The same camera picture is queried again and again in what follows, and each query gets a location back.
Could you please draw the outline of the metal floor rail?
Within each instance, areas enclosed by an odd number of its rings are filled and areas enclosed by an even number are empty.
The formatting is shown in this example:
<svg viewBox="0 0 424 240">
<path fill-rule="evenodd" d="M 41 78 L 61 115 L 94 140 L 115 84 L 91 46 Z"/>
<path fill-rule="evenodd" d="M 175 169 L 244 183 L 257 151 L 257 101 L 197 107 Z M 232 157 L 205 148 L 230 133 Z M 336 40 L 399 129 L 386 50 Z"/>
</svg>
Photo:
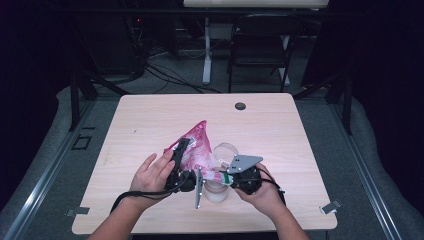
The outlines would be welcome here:
<svg viewBox="0 0 424 240">
<path fill-rule="evenodd" d="M 367 198 L 371 204 L 374 214 L 387 240 L 403 240 L 399 229 L 397 228 L 387 204 L 382 198 L 373 177 L 366 165 L 364 158 L 357 146 L 353 135 L 349 134 L 342 122 L 342 112 L 337 105 L 329 105 L 339 131 L 347 143 L 351 154 L 353 155 L 353 165 L 366 192 Z"/>
<path fill-rule="evenodd" d="M 77 140 L 82 125 L 96 102 L 81 105 L 80 120 L 69 130 L 67 114 L 71 107 L 63 103 L 23 180 L 0 213 L 0 240 L 22 240 L 39 207 L 48 195 L 71 145 Z"/>
</svg>

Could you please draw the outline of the grey tape piece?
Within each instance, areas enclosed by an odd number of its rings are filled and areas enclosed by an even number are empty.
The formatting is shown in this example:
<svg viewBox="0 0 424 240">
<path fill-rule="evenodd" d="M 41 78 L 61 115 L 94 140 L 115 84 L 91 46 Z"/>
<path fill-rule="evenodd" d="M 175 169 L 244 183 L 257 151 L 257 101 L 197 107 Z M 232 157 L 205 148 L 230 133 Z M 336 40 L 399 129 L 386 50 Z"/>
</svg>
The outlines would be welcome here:
<svg viewBox="0 0 424 240">
<path fill-rule="evenodd" d="M 76 207 L 74 209 L 68 209 L 65 215 L 67 217 L 76 217 L 77 215 L 87 215 L 88 212 L 88 207 Z"/>
<path fill-rule="evenodd" d="M 342 203 L 339 200 L 334 200 L 325 206 L 320 207 L 320 211 L 323 214 L 336 213 L 338 209 L 342 206 Z"/>
</svg>

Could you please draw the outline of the white desk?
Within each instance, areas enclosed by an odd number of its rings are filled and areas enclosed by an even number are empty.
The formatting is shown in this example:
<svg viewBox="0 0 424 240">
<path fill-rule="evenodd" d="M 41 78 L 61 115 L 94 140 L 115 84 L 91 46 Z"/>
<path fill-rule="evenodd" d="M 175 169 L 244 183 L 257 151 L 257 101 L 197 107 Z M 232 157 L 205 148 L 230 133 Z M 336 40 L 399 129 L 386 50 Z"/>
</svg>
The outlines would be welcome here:
<svg viewBox="0 0 424 240">
<path fill-rule="evenodd" d="M 330 0 L 183 0 L 183 6 L 191 9 L 325 9 Z M 204 17 L 205 58 L 202 83 L 211 83 L 212 56 L 210 17 Z"/>
</svg>

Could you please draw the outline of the black folding chair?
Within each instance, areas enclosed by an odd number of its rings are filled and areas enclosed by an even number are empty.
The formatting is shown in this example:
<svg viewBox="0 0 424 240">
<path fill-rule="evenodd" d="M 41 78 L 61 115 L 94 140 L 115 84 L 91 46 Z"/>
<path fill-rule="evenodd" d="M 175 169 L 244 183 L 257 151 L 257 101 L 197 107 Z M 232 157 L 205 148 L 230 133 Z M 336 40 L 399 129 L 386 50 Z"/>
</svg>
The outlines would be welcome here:
<svg viewBox="0 0 424 240">
<path fill-rule="evenodd" d="M 288 15 L 249 14 L 238 18 L 231 30 L 227 65 L 228 92 L 232 92 L 233 68 L 283 69 L 280 91 L 284 91 L 294 41 L 301 21 Z"/>
</svg>

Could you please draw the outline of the black metal stand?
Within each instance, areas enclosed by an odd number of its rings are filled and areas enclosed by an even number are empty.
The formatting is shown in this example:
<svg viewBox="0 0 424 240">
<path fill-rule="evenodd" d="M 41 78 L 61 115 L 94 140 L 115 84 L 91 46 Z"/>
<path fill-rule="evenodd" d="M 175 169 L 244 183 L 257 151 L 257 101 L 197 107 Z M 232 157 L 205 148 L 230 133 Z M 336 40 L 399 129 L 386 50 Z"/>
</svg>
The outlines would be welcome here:
<svg viewBox="0 0 424 240">
<path fill-rule="evenodd" d="M 336 104 L 340 100 L 340 98 L 343 98 L 343 108 L 341 117 L 342 126 L 344 127 L 347 134 L 351 135 L 353 81 L 349 74 L 337 73 L 319 83 L 307 87 L 305 90 L 295 94 L 293 98 L 296 100 L 303 99 L 326 86 L 330 87 L 330 90 L 325 96 L 325 100 L 328 104 Z"/>
<path fill-rule="evenodd" d="M 115 92 L 120 96 L 128 94 L 128 91 L 121 89 L 115 84 L 107 81 L 101 76 L 90 72 L 80 71 L 75 72 L 70 79 L 70 95 L 71 95 L 71 125 L 69 130 L 74 131 L 80 122 L 80 96 L 83 96 L 89 101 L 95 101 L 98 98 L 98 92 L 94 84 L 100 84 L 107 89 Z"/>
</svg>

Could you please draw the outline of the person's left hand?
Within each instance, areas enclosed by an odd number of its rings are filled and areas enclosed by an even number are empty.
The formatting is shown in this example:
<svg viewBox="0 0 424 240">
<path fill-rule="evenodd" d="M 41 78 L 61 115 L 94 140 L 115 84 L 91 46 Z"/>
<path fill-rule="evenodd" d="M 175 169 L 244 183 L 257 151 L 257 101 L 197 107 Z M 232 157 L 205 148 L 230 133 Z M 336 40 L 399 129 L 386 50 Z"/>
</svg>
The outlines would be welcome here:
<svg viewBox="0 0 424 240">
<path fill-rule="evenodd" d="M 169 150 L 158 157 L 151 154 L 136 171 L 130 185 L 130 191 L 161 193 L 164 190 L 167 178 L 172 172 L 175 162 L 171 160 L 173 151 Z M 135 206 L 144 211 L 166 198 L 166 194 L 148 197 L 135 197 Z"/>
</svg>

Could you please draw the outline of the person's right hand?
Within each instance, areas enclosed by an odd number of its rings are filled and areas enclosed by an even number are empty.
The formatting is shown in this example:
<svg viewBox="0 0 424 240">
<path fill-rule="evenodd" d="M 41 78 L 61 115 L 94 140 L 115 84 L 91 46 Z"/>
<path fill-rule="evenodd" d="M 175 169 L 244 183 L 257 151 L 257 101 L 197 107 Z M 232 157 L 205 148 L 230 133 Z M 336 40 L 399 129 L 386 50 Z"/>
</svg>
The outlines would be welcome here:
<svg viewBox="0 0 424 240">
<path fill-rule="evenodd" d="M 261 178 L 265 179 L 261 187 L 251 195 L 238 188 L 235 189 L 235 192 L 242 200 L 252 204 L 259 212 L 275 221 L 286 210 L 286 206 L 280 198 L 279 191 L 273 184 L 274 179 L 268 169 L 261 163 L 258 163 L 256 167 L 259 169 Z"/>
</svg>

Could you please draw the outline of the pink plastic bag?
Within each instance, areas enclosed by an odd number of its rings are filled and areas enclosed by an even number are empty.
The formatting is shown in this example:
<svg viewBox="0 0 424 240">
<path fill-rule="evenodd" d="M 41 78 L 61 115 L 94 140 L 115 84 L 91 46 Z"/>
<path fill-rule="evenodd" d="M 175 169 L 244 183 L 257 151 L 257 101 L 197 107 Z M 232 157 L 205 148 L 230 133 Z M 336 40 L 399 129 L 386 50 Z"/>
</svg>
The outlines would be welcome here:
<svg viewBox="0 0 424 240">
<path fill-rule="evenodd" d="M 207 121 L 202 120 L 197 123 L 187 133 L 172 143 L 165 152 L 175 150 L 182 138 L 189 139 L 189 145 L 183 153 L 181 160 L 181 170 L 196 170 L 201 168 L 204 179 L 220 184 L 229 185 L 232 178 L 218 169 L 217 160 L 213 156 L 211 144 L 207 136 Z"/>
</svg>

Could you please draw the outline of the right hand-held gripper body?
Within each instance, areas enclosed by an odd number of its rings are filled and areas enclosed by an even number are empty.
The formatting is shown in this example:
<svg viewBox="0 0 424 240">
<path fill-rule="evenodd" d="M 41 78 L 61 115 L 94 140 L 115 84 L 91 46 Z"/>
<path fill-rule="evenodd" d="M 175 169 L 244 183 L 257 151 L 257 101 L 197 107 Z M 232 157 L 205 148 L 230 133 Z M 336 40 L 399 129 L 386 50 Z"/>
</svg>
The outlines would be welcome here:
<svg viewBox="0 0 424 240">
<path fill-rule="evenodd" d="M 256 165 L 263 160 L 260 156 L 235 155 L 227 171 L 233 173 L 231 181 L 237 182 L 238 189 L 252 195 L 261 187 L 261 175 Z"/>
</svg>

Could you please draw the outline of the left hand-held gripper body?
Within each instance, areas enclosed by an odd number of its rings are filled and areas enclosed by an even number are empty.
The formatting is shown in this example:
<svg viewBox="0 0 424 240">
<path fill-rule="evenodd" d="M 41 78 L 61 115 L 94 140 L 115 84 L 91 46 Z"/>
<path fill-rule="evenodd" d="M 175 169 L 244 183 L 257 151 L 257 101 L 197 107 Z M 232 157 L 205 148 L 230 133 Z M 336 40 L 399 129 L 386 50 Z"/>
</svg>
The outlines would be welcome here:
<svg viewBox="0 0 424 240">
<path fill-rule="evenodd" d="M 196 170 L 173 171 L 167 179 L 165 189 L 173 193 L 195 191 L 195 208 L 199 209 L 204 186 L 201 170 L 198 167 Z"/>
</svg>

